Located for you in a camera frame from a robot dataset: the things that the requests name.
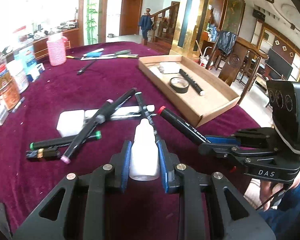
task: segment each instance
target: bamboo decal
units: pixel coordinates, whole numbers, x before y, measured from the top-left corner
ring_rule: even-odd
[[[94,37],[94,31],[97,27],[97,23],[94,20],[94,15],[98,14],[98,11],[95,9],[97,7],[97,3],[95,0],[87,0],[87,40],[88,44],[95,44],[98,40]]]

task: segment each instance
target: gold pillar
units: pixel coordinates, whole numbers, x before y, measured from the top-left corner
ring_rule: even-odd
[[[214,0],[180,0],[170,54],[178,53],[185,57],[200,56],[195,40],[202,46],[202,32],[207,29],[211,12],[209,8],[213,3]]]

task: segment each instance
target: camera lens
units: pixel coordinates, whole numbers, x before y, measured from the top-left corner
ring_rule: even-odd
[[[272,90],[269,91],[269,99],[270,99],[271,103],[274,102],[274,94],[273,94]]]
[[[286,95],[285,102],[287,110],[290,112],[292,110],[292,99],[289,95]]]
[[[283,97],[280,91],[276,91],[275,92],[275,100],[277,101],[277,104],[279,106],[279,108],[283,107]]]

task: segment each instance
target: pink container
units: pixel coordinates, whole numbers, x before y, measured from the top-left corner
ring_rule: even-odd
[[[51,66],[59,66],[66,62],[66,46],[67,37],[60,35],[52,35],[47,41],[47,48]]]

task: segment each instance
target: wooden staircase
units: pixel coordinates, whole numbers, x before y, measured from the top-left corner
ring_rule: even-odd
[[[142,44],[162,54],[169,54],[177,23],[179,5],[180,3],[177,2],[152,15],[150,15],[149,10],[145,13],[145,15],[150,15],[153,18],[153,27],[149,31],[148,41],[142,40]],[[167,10],[169,10],[169,17],[165,17]]]

